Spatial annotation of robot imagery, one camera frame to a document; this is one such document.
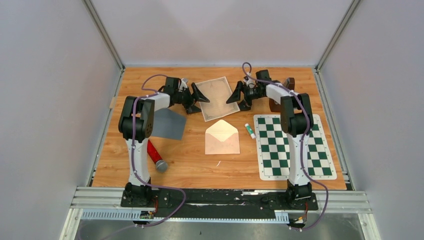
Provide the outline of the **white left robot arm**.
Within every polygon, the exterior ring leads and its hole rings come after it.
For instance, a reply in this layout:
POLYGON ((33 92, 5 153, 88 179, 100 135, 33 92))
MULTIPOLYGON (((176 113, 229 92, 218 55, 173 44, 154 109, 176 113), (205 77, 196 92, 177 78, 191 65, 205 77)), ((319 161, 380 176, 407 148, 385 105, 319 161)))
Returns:
POLYGON ((125 185, 125 200, 149 206, 153 201, 153 186, 148 170, 148 141, 154 128, 155 112, 174 105, 182 105, 187 114, 199 113, 197 102, 210 100, 195 83, 188 86, 177 77, 166 76, 165 83, 150 94, 135 97, 127 96, 118 122, 118 130, 125 139, 129 152, 129 180, 125 185))

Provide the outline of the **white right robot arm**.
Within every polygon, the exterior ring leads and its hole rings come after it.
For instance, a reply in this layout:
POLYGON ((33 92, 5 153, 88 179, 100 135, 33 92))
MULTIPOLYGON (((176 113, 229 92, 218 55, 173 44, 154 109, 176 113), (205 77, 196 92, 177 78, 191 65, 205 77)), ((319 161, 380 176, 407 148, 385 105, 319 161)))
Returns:
POLYGON ((285 201, 290 208, 298 209, 312 197, 311 178, 306 169, 307 143, 314 125, 310 97, 306 93, 295 92, 293 77, 281 83, 272 80, 265 69, 257 71, 255 77, 246 73, 226 102, 237 103, 241 111, 249 111, 253 100, 264 97, 280 108, 280 125, 288 138, 290 153, 285 201))

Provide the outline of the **grey envelope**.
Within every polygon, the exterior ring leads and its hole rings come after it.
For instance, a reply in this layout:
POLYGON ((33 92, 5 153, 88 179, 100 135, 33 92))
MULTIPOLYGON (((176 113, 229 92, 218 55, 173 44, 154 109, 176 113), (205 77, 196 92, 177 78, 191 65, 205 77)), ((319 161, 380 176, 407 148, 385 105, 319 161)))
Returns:
POLYGON ((182 140, 187 118, 169 108, 155 111, 153 120, 153 131, 151 136, 182 140))

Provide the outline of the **cream pink envelope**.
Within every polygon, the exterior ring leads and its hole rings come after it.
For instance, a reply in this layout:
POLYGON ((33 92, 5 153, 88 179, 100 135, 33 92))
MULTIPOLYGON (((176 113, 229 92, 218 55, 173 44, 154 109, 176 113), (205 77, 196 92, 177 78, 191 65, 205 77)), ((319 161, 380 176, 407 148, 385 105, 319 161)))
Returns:
POLYGON ((220 119, 205 131, 206 155, 240 154, 239 131, 227 121, 220 119))

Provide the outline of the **green white glue stick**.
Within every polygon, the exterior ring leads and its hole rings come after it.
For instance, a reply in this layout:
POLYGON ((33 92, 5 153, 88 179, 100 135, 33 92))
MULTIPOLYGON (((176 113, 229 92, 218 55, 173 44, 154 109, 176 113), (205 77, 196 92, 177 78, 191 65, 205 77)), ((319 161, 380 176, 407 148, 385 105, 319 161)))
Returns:
POLYGON ((255 132, 253 131, 252 127, 251 127, 248 123, 246 123, 244 126, 245 126, 245 128, 246 128, 246 130, 247 130, 248 134, 250 135, 250 137, 251 137, 252 139, 256 139, 256 134, 255 134, 255 132))

